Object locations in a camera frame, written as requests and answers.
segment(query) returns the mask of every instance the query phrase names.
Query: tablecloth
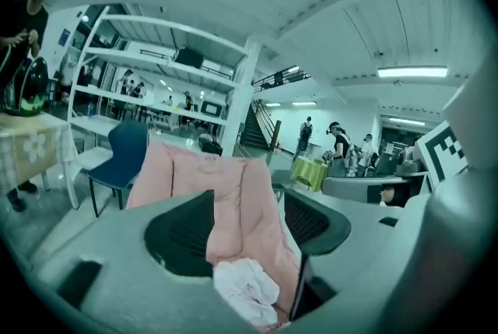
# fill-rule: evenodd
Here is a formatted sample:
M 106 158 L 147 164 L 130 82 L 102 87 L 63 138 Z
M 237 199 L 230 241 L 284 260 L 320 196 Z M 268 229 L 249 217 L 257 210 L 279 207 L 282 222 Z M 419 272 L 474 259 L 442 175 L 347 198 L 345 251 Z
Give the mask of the tablecloth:
M 53 115 L 0 113 L 0 194 L 75 158 L 71 126 Z
M 304 156 L 297 157 L 290 175 L 290 179 L 293 181 L 297 178 L 306 180 L 314 192 L 318 192 L 321 189 L 321 184 L 326 177 L 326 164 L 318 163 Z

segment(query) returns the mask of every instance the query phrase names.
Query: shoe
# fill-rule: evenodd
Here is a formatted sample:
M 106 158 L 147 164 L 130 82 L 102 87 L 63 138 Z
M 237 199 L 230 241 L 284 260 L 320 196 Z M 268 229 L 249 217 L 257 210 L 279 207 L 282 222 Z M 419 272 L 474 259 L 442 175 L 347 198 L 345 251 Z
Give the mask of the shoe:
M 17 187 L 21 192 L 28 192 L 28 193 L 36 193 L 37 192 L 37 186 L 30 181 L 25 181 L 21 185 Z
M 14 211 L 16 211 L 17 213 L 21 213 L 26 209 L 24 201 L 17 197 L 17 195 L 15 196 L 15 198 L 9 197 L 9 202 L 12 205 L 12 209 L 14 209 Z

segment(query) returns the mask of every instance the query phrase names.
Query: pink cloth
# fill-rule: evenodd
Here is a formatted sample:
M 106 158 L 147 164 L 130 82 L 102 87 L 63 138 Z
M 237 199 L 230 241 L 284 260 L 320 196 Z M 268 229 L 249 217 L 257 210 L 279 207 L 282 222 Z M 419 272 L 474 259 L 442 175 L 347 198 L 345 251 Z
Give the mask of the pink cloth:
M 151 142 L 126 208 L 209 189 L 215 193 L 215 225 L 206 260 L 213 266 L 239 258 L 257 260 L 280 287 L 276 306 L 284 321 L 294 301 L 299 265 L 283 230 L 263 159 L 196 154 Z

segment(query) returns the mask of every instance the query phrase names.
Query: crumpled white cloth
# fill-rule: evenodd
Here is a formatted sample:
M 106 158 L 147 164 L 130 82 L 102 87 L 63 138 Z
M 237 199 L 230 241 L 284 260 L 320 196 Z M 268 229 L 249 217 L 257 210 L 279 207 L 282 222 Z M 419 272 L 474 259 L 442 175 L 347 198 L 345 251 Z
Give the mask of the crumpled white cloth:
M 214 268 L 213 282 L 228 305 L 252 325 L 274 325 L 278 322 L 272 305 L 279 297 L 280 287 L 258 261 L 245 258 L 220 262 Z

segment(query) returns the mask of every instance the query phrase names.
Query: staircase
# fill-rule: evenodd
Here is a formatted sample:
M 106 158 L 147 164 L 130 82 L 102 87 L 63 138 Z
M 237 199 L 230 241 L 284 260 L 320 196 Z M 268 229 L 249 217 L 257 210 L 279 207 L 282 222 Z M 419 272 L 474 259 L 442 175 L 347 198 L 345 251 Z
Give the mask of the staircase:
M 242 136 L 240 137 L 240 144 L 244 147 L 252 147 L 254 149 L 270 151 L 270 146 L 263 136 L 263 132 L 261 131 L 256 114 L 254 113 L 252 107 L 249 107 L 249 111 L 247 113 L 244 132 L 242 132 Z

